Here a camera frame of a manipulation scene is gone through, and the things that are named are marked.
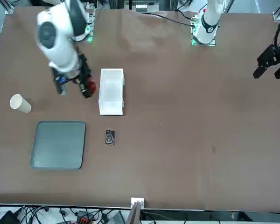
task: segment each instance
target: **table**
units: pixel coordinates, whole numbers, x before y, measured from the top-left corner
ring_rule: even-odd
[[[217,46],[203,47],[186,26],[102,10],[80,48],[98,84],[101,68],[124,69],[125,116],[104,117],[98,91],[84,99],[67,84],[57,94],[35,43],[41,10],[16,8],[0,38],[0,203],[129,207],[143,197],[148,208],[280,212],[280,81],[276,68],[252,76],[277,28],[271,15],[223,14]],[[16,93],[30,114],[9,107]],[[80,170],[30,168],[40,120],[86,123]]]

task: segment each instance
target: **white cup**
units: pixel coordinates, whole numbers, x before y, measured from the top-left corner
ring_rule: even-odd
[[[31,111],[31,105],[20,94],[13,95],[9,104],[11,108],[24,113],[29,113]]]

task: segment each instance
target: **wire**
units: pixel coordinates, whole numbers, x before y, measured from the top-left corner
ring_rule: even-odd
[[[106,215],[106,217],[108,218],[108,215],[112,212],[112,211],[114,211],[115,209],[111,209],[110,211],[108,211],[105,215]],[[104,222],[102,222],[103,221],[103,212],[102,212],[102,217],[101,217],[101,220],[97,223],[97,224],[100,224],[100,223],[102,223],[102,224],[106,224],[106,223],[104,223]]]
[[[215,220],[215,221],[218,221],[219,224],[221,224],[220,220],[219,219],[214,219],[214,217],[212,215],[210,215],[210,220]]]
[[[39,223],[39,224],[42,224],[41,221],[38,219],[38,216],[37,216],[37,213],[38,213],[38,211],[39,211],[40,209],[38,209],[38,210],[37,210],[37,209],[38,209],[38,208],[36,208],[36,207],[34,207],[34,208],[32,208],[32,209],[30,208],[30,211],[31,211],[32,214],[33,214],[33,215],[32,215],[32,219],[33,219],[33,217],[35,217],[36,220],[38,221],[38,223]]]
[[[182,16],[185,17],[185,18],[188,19],[188,20],[191,20],[191,19],[192,19],[192,17],[186,16],[186,15],[185,15],[181,10],[179,10],[179,9],[177,9],[177,12],[180,12],[180,13],[182,14]]]
[[[25,220],[26,220],[26,224],[28,224],[28,221],[27,221],[27,211],[28,211],[28,208],[26,208],[26,211],[25,211]]]
[[[179,22],[179,21],[176,21],[176,20],[172,20],[172,19],[167,18],[167,17],[162,16],[162,15],[153,14],[153,13],[151,13],[150,15],[156,15],[156,16],[159,16],[159,17],[161,17],[161,18],[163,18],[163,19],[170,20],[170,21],[172,21],[172,22],[176,22],[176,23],[179,23],[179,24],[182,24],[182,25],[188,26],[188,27],[193,27],[193,28],[195,28],[195,26],[194,26],[194,25],[187,24],[187,23],[183,23],[183,22]]]
[[[69,209],[75,216],[78,216],[77,212],[74,212],[73,209],[71,209],[71,208],[69,208]]]
[[[20,0],[8,1],[8,2],[9,2],[9,3],[16,3],[16,2],[18,2],[18,1],[20,1]]]
[[[178,8],[177,10],[179,10],[181,7],[183,7],[184,5],[186,5],[189,1],[191,1],[191,0],[185,1],[181,6],[179,6],[179,8]]]
[[[160,216],[160,217],[163,217],[163,218],[165,218],[165,219],[168,219],[168,220],[173,220],[173,221],[174,221],[174,219],[172,219],[172,218],[169,218],[169,217],[167,217],[167,216],[164,216],[164,215],[162,215],[162,214],[159,214],[159,213],[153,213],[153,212],[148,212],[148,211],[143,211],[143,213],[144,213],[144,214],[155,215],[155,216]]]
[[[200,12],[204,7],[206,7],[206,5],[207,5],[207,3],[198,12]]]
[[[60,212],[60,215],[62,216],[62,219],[64,220],[64,223],[67,223],[67,221],[65,220],[63,214]]]

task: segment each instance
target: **white plastic container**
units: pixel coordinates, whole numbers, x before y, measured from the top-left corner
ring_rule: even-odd
[[[31,111],[31,105],[20,94],[13,95],[9,101],[9,105],[11,108],[24,113]]]
[[[102,69],[98,106],[100,115],[123,115],[123,69]]]

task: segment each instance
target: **white box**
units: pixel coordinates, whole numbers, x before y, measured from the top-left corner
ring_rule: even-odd
[[[123,115],[123,69],[101,69],[98,106],[100,115]]]

